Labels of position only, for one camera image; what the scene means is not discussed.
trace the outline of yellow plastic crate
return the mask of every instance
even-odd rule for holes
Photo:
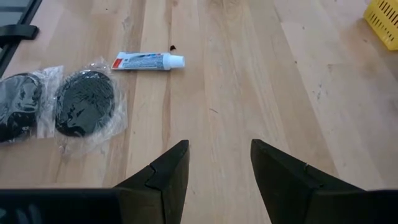
[[[363,17],[389,50],[398,49],[398,0],[372,0]]]

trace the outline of black round pad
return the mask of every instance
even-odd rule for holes
[[[55,128],[66,136],[88,136],[110,121],[113,110],[112,81],[101,72],[81,71],[58,89]]]
[[[42,83],[33,74],[0,82],[0,142],[21,138],[36,125],[41,96]]]

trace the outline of wooden table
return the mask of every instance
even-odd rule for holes
[[[111,187],[181,139],[182,223],[269,223],[252,172],[262,139],[364,189],[398,187],[398,54],[362,20],[365,0],[48,0],[5,77],[119,51],[184,55],[171,72],[118,72],[128,129],[81,158],[53,139],[0,150],[0,186]]]

